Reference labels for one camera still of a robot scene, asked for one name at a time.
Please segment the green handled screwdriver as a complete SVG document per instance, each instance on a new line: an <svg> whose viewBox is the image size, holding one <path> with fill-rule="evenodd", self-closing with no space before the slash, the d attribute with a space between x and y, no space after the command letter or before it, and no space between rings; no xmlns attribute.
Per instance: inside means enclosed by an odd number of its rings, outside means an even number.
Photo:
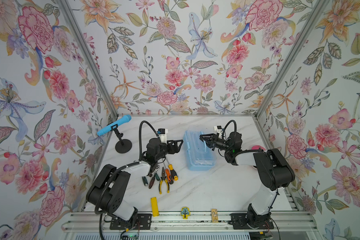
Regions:
<svg viewBox="0 0 360 240"><path fill-rule="evenodd" d="M143 183L144 183L144 186L147 187L148 186L148 180L146 177L142 177L142 180L143 180Z"/></svg>

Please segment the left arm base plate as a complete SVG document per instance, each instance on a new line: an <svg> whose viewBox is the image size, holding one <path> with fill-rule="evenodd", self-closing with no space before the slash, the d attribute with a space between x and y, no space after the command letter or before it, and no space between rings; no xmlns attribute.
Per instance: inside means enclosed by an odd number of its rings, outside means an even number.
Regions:
<svg viewBox="0 0 360 240"><path fill-rule="evenodd" d="M129 220L112 218L110 230L150 230L152 217L152 214L135 214Z"/></svg>

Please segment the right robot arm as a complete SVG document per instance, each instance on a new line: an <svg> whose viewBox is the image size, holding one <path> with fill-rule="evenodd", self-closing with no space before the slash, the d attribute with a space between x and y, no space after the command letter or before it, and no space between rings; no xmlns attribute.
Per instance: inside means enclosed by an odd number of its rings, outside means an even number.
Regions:
<svg viewBox="0 0 360 240"><path fill-rule="evenodd" d="M246 223L254 229L269 221L279 189L288 187L296 178L280 150L242 150L242 135L238 132L232 132L226 140L220 134L200 135L200 140L211 150L224 151L225 160L233 166L257 168L262 185L248 206Z"/></svg>

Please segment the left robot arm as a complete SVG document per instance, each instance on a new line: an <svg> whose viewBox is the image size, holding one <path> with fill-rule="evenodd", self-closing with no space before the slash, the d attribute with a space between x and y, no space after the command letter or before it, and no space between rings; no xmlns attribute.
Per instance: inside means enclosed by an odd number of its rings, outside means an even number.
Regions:
<svg viewBox="0 0 360 240"><path fill-rule="evenodd" d="M86 195L86 201L95 206L95 214L106 214L125 222L135 220L138 210L124 201L130 178L152 174L159 161L167 155L179 153L183 143L183 140L163 142L160 138L153 138L149 140L147 149L140 154L138 161L121 167L105 165Z"/></svg>

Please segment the light blue plastic toolbox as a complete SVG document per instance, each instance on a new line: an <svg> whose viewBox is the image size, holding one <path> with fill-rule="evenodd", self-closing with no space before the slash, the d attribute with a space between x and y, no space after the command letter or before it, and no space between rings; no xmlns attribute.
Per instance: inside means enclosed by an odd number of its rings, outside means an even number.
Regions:
<svg viewBox="0 0 360 240"><path fill-rule="evenodd" d="M216 165L215 152L200 140L200 135L204 134L202 131L185 131L183 140L187 167L190 171L208 171Z"/></svg>

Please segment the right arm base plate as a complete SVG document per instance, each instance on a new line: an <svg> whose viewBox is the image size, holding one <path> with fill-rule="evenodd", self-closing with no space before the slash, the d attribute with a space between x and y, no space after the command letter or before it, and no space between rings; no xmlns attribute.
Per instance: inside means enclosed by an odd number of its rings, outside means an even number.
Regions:
<svg viewBox="0 0 360 240"><path fill-rule="evenodd" d="M230 214L231 220L228 221L229 225L232 225L234 230L272 230L274 229L271 215L256 215L250 213L235 213Z"/></svg>

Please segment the dark red handled pliers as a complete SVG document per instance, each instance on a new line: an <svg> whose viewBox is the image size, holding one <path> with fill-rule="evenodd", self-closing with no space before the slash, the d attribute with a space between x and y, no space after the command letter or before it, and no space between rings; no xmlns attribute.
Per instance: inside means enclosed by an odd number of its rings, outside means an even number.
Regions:
<svg viewBox="0 0 360 240"><path fill-rule="evenodd" d="M155 177L155 175L153 175L153 176L151 177L150 182L149 182L149 189L151 189L151 188L153 187L155 181L156 181L156 177Z"/></svg>

